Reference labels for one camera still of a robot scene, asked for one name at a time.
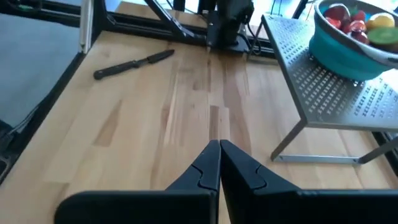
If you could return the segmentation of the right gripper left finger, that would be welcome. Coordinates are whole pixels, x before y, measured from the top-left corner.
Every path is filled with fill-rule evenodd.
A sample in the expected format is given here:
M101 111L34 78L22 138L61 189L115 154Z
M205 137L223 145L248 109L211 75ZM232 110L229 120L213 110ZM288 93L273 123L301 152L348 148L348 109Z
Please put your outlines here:
M55 223L217 223L221 148L212 140L164 190L94 190L64 199Z

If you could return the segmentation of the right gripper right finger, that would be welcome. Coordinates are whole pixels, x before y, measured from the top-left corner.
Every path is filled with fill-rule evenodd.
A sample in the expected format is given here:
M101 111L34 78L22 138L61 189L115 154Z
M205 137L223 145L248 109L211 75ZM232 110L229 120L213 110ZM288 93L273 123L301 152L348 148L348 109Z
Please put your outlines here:
M301 189L230 141L220 144L231 223L397 223L396 190Z

